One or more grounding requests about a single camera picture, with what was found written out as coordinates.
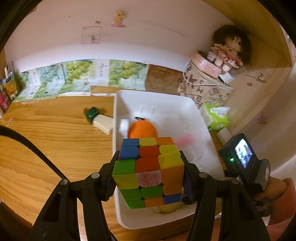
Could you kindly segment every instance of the yellow square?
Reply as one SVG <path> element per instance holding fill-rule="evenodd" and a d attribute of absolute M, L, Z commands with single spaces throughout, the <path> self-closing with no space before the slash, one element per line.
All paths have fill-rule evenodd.
<path fill-rule="evenodd" d="M 140 138 L 140 147 L 142 146 L 157 146 L 156 138 Z"/>
<path fill-rule="evenodd" d="M 184 166 L 184 163 L 179 155 L 179 152 L 161 154 L 158 156 L 160 169 L 170 167 Z"/>
<path fill-rule="evenodd" d="M 112 176 L 119 190 L 136 189 L 139 187 L 135 173 Z"/>
<path fill-rule="evenodd" d="M 181 155 L 176 145 L 162 145 L 159 147 L 159 151 L 161 154 L 178 152 Z"/>

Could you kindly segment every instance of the white plastic bin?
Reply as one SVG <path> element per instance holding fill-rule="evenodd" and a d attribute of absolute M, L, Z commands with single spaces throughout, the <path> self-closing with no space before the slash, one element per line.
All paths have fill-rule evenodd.
<path fill-rule="evenodd" d="M 224 172 L 212 138 L 193 100 L 183 96 L 132 90 L 117 92 L 113 109 L 113 153 L 120 150 L 122 136 L 118 129 L 121 119 L 135 122 L 134 117 L 146 118 L 157 129 L 159 137 L 172 137 L 178 141 L 185 135 L 194 137 L 194 142 L 184 148 L 188 161 L 202 172 L 224 180 Z M 116 217 L 126 229 L 141 229 L 172 222 L 195 212 L 196 205 L 181 204 L 169 214 L 156 213 L 153 208 L 129 209 L 116 188 Z"/>

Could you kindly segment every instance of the doll face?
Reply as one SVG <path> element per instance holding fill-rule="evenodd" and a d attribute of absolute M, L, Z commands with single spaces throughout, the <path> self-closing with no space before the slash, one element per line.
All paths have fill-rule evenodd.
<path fill-rule="evenodd" d="M 234 48 L 238 53 L 242 50 L 242 39 L 238 36 L 226 38 L 225 43 Z"/>

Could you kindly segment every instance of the wood grain surface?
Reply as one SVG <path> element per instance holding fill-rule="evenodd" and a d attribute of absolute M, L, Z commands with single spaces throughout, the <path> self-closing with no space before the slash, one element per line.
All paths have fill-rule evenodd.
<path fill-rule="evenodd" d="M 113 97 L 58 97 L 12 103 L 0 119 L 34 143 L 70 181 L 85 179 L 112 157 L 112 136 L 88 123 L 83 111 L 95 106 L 112 117 Z M 220 142 L 213 136 L 214 143 Z M 0 198 L 32 224 L 60 178 L 22 144 L 0 137 Z M 165 225 L 128 230 L 116 219 L 114 198 L 103 203 L 107 223 L 118 240 L 159 240 L 190 228 L 193 216 Z M 221 204 L 216 207 L 217 213 Z M 78 201 L 81 240 L 86 240 L 82 204 Z"/>

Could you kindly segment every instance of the orange ball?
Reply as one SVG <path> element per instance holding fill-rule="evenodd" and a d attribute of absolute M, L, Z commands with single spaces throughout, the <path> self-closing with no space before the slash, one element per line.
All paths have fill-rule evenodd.
<path fill-rule="evenodd" d="M 134 122 L 128 130 L 128 138 L 153 138 L 157 137 L 154 125 L 149 121 L 139 120 Z"/>

